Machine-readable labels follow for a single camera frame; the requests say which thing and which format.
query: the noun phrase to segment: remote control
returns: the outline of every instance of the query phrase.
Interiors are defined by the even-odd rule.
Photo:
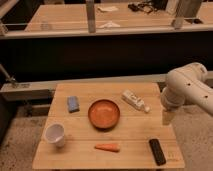
[[[137,110],[144,110],[146,113],[150,111],[150,107],[145,105],[144,101],[130,90],[125,90],[121,98]]]
[[[166,159],[165,159],[165,156],[163,154],[163,151],[161,149],[161,146],[160,146],[158,139],[149,140],[149,145],[152,149],[152,153],[154,155],[156,164],[158,166],[165,164]]]

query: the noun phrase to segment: black remote control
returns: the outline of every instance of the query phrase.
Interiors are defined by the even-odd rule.
[[[165,164],[166,159],[165,159],[165,156],[163,154],[163,151],[161,149],[161,146],[160,146],[158,139],[149,140],[149,145],[152,149],[152,153],[154,155],[156,164],[158,166]]]

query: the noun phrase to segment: blue sponge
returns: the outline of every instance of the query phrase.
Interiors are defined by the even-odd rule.
[[[68,111],[70,113],[79,111],[78,98],[76,96],[70,96],[67,98]]]

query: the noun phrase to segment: orange bowl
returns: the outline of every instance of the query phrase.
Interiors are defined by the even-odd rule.
[[[120,110],[111,100],[98,100],[90,106],[88,117],[96,128],[108,129],[118,123]]]

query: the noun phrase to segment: paper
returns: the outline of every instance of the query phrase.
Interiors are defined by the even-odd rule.
[[[98,7],[98,10],[100,10],[101,12],[112,12],[112,11],[118,11],[118,8],[116,6]]]
[[[121,27],[121,26],[119,24],[113,23],[112,21],[109,21],[106,24],[101,25],[99,28],[112,28],[112,27]]]

